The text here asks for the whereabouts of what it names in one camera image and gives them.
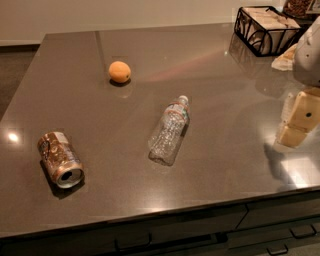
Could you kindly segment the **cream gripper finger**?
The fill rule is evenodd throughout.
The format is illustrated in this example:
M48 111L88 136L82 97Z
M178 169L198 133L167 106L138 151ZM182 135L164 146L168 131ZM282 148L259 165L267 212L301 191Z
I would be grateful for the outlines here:
M303 132L310 132L319 123L320 89L312 87L300 91L295 98L288 125Z
M276 135L276 142L286 147L296 148L306 139L307 135L306 131L281 124Z

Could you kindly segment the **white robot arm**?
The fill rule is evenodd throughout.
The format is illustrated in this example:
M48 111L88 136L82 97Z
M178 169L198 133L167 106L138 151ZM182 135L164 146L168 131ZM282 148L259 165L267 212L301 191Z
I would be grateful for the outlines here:
M278 152L297 148L320 123L320 17L297 43L293 76L304 88L284 102L274 142Z

